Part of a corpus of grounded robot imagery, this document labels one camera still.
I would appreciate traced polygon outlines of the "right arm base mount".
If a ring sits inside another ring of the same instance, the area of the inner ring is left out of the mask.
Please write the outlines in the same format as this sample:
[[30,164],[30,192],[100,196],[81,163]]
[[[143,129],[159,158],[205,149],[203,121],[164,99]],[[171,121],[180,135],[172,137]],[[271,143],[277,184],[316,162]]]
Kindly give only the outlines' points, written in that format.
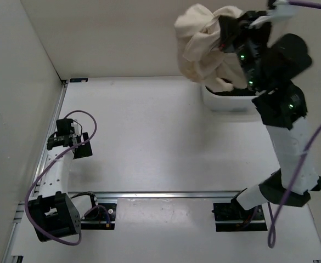
[[214,203],[216,232],[264,232],[267,224],[262,206],[240,211],[231,203]]

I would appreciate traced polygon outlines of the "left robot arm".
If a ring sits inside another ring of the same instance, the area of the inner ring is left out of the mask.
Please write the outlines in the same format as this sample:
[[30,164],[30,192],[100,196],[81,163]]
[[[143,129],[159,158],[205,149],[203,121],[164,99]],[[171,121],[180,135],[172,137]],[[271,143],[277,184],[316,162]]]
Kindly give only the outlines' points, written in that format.
[[88,133],[58,129],[47,142],[48,164],[38,177],[36,196],[29,193],[25,199],[25,213],[35,229],[40,242],[50,240],[66,245],[78,245],[64,238],[81,235],[82,219],[94,219],[100,206],[93,193],[87,192],[70,197],[68,180],[74,159],[90,157],[92,148]]

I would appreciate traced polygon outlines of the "beige trousers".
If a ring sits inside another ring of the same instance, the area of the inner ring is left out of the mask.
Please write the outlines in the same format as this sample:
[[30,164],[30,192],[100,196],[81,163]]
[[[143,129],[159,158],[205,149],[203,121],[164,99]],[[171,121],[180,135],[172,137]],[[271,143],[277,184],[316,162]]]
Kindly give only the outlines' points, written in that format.
[[225,6],[211,12],[201,4],[189,7],[174,23],[177,64],[181,74],[213,92],[247,88],[247,80],[237,56],[218,49],[221,26],[218,18],[238,18],[243,11]]

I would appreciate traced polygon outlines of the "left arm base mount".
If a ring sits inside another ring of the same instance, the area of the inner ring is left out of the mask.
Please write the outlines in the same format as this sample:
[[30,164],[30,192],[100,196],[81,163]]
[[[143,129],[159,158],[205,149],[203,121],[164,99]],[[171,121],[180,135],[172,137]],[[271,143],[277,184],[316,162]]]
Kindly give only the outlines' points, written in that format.
[[116,203],[100,203],[94,192],[81,192],[70,196],[81,218],[82,230],[114,230]]

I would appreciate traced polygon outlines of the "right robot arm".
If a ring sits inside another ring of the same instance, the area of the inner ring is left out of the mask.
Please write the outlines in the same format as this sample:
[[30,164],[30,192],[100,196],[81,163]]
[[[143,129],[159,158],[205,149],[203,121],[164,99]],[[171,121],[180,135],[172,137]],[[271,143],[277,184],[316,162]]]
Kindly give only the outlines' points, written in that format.
[[234,53],[247,81],[252,100],[269,133],[279,169],[265,181],[242,190],[232,199],[237,219],[265,204],[302,207],[312,191],[321,190],[321,176],[308,156],[307,105],[303,91],[292,79],[312,66],[305,41],[288,33],[268,45],[272,24],[254,21],[264,12],[249,11],[237,18],[219,17],[219,49]]

